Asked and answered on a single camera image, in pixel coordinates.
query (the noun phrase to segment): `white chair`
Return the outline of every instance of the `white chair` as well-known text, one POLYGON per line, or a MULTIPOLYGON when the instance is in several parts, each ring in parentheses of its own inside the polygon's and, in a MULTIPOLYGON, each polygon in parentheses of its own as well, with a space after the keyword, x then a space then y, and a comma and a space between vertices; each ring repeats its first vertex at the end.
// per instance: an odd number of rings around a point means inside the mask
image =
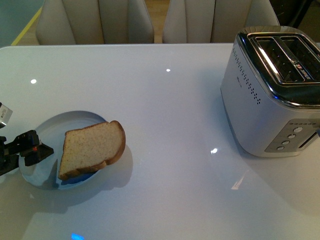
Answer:
POLYGON ((45 0, 40 45, 154 43, 144 0, 45 0))
POLYGON ((279 25, 269 0, 170 0, 163 43, 233 43, 249 26, 279 25))

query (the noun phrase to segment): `white plate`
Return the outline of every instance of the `white plate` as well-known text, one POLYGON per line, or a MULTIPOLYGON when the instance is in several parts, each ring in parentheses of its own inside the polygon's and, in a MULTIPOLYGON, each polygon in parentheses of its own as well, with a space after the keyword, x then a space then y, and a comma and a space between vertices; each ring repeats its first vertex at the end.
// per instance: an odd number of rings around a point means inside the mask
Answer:
POLYGON ((82 174, 67 181, 58 178, 60 161, 63 153, 65 133, 69 130, 81 129, 105 120, 88 111, 69 111, 56 115, 42 123, 35 130, 39 139, 53 148, 54 154, 38 164, 25 166, 25 159, 19 158, 19 169, 24 179, 40 189, 69 189, 88 181, 95 173, 82 174))

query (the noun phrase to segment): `toaster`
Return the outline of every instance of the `toaster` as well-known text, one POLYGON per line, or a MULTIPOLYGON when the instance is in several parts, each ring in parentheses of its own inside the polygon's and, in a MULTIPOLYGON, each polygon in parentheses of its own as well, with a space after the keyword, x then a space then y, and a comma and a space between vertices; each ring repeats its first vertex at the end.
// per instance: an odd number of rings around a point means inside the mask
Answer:
POLYGON ((242 29, 220 90, 232 133, 252 155, 297 156, 320 136, 320 49, 298 29, 242 29))

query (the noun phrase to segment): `wooden floor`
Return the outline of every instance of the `wooden floor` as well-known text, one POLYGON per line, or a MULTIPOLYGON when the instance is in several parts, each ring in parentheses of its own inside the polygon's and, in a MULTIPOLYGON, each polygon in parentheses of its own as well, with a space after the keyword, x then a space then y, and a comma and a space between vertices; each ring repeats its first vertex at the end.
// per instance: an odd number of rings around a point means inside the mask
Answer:
MULTIPOLYGON (((162 43, 162 30, 169 7, 170 0, 145 0, 154 28, 154 42, 162 43)), ((39 45, 36 38, 36 26, 38 19, 34 21, 28 31, 23 35, 17 46, 39 45)))

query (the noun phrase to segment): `bread crust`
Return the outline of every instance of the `bread crust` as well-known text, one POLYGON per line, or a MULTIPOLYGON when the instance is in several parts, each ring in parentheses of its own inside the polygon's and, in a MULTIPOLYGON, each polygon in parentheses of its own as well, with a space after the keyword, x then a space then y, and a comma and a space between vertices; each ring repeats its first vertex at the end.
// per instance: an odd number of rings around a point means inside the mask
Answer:
MULTIPOLYGON (((118 148, 116 154, 113 156, 113 157, 110 157, 110 158, 106 158, 104 160, 102 160, 100 163, 98 164, 95 164, 95 165, 90 165, 90 166, 86 166, 86 167, 81 167, 81 168, 76 168, 74 170, 71 170, 71 171, 68 171, 68 172, 65 172, 64 174, 60 174, 60 171, 59 171, 59 174, 58 174, 58 178, 63 180, 63 181, 66 181, 68 180, 69 178, 74 178, 74 177, 77 177, 81 174, 86 174, 86 173, 93 173, 93 172, 96 172, 98 170, 101 170, 103 169, 104 167, 108 166, 108 165, 111 165, 111 164, 114 164, 115 162, 117 162, 120 157, 122 156, 122 154, 124 153, 125 151, 125 148, 126 148, 126 134, 125 134, 125 130, 123 129, 123 127, 121 126, 121 124, 116 121, 116 120, 113 120, 111 122, 107 122, 108 124, 111 124, 111 123, 114 123, 117 125, 118 129, 120 130, 121 132, 121 137, 122 137, 122 141, 121 141, 121 145, 120 147, 118 148)), ((90 126, 87 126, 87 127, 84 127, 84 128, 80 128, 80 129, 75 129, 75 130, 70 130, 70 131, 67 131, 65 133, 65 136, 67 136, 68 132, 71 132, 71 131, 80 131, 80 130, 83 130, 83 129, 90 129, 90 128, 93 128, 94 126, 96 125, 99 125, 100 123, 97 123, 97 124, 94 124, 94 125, 90 125, 90 126)), ((63 143, 63 152, 65 152, 65 143, 63 143)))

